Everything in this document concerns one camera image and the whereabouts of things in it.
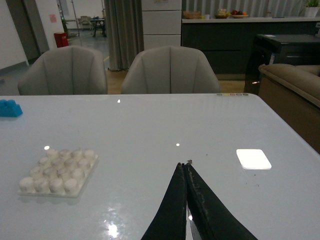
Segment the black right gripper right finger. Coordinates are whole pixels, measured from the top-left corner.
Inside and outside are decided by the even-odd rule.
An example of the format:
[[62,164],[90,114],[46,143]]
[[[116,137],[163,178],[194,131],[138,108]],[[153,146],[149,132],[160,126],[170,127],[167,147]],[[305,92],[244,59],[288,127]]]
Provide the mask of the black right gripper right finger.
[[185,165],[187,206],[194,240],[255,240],[191,164]]

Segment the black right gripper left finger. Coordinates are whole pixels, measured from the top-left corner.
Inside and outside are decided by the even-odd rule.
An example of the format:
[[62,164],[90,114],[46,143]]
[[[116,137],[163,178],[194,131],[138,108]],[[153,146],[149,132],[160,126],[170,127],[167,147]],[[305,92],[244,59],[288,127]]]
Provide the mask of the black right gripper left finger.
[[162,202],[143,240],[184,240],[186,238],[187,181],[184,165],[178,163]]

